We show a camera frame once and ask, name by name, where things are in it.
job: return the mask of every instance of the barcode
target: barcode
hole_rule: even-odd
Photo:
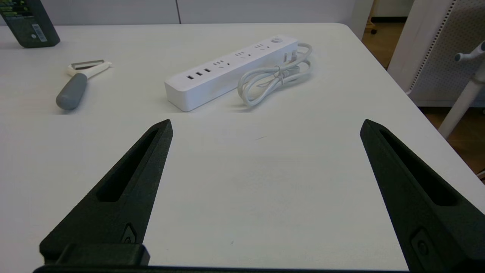
[[[37,33],[37,37],[39,37],[40,41],[41,42],[47,42],[47,38],[44,35],[44,33],[42,32],[42,30],[40,29],[39,25],[33,24],[32,27],[33,27],[33,30],[35,31],[35,33]]]

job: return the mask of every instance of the peeler blade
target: peeler blade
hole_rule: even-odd
[[[82,63],[73,63],[71,64],[71,66],[74,70],[82,70],[82,69],[95,67],[102,63],[104,63],[104,60],[95,60],[95,61],[82,62]]]

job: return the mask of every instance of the white power strip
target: white power strip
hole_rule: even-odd
[[[165,81],[167,99],[182,111],[191,111],[238,86],[249,70],[278,66],[296,59],[298,40],[277,35],[222,56]]]

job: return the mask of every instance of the screw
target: screw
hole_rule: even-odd
[[[428,246],[424,241],[419,241],[418,242],[418,249],[422,255],[428,255]]]

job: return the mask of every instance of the white table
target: white table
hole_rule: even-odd
[[[388,127],[482,212],[485,187],[340,24],[61,26],[53,48],[0,28],[0,271],[40,241],[152,124],[174,138],[144,244],[152,265],[407,266],[359,137]],[[183,113],[163,81],[275,34],[313,46],[313,76],[247,109],[236,91]],[[82,105],[55,97],[72,62],[105,59]]]

